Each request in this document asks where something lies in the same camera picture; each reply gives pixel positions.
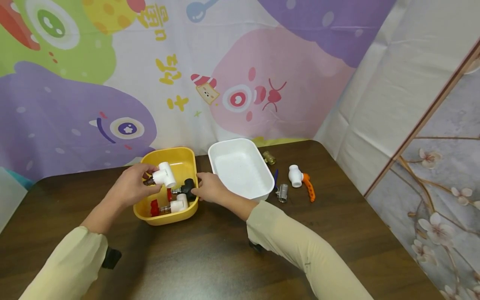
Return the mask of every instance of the white pipe fitting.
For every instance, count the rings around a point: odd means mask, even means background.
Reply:
[[[299,170],[299,166],[291,165],[288,168],[290,171],[288,172],[288,179],[292,183],[294,188],[301,187],[301,181],[303,180],[303,173]]]
[[[184,211],[188,208],[187,195],[178,194],[177,199],[170,202],[170,211],[172,213],[177,213]]]
[[[158,171],[152,174],[152,178],[155,184],[165,184],[167,189],[171,189],[177,185],[172,169],[170,168],[168,162],[160,163],[158,165]]]

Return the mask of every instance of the hand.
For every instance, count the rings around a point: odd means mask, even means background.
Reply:
[[[143,198],[160,192],[161,185],[145,186],[142,178],[158,171],[158,166],[135,164],[123,171],[115,184],[110,188],[105,199],[117,202],[121,207],[134,205]]]
[[[192,189],[192,194],[198,196],[200,200],[220,204],[222,199],[226,199],[231,193],[215,174],[197,173],[197,177],[201,182],[198,189]]]

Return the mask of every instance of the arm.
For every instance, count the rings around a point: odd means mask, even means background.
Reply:
[[[20,300],[80,299],[98,277],[108,247],[104,234],[117,216],[128,206],[160,191],[160,186],[147,187],[142,183],[145,172],[154,171],[154,166],[146,164],[125,170],[81,225],[57,245]]]
[[[192,193],[220,204],[247,222],[249,239],[302,270],[318,299],[372,300],[336,251],[315,232],[267,203],[254,202],[228,191],[218,176],[199,173]]]

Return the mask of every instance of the white plastic basin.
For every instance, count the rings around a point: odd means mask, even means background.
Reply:
[[[227,189],[255,201],[263,201],[273,190],[274,179],[255,144],[234,139],[213,144],[208,149],[212,171]]]

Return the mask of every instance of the beige sleeve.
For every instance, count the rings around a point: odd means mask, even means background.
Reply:
[[[247,220],[248,237],[297,266],[321,300],[372,300],[347,264],[324,239],[261,201]]]
[[[97,279],[107,247],[104,235],[75,228],[58,244],[20,300],[80,299]]]

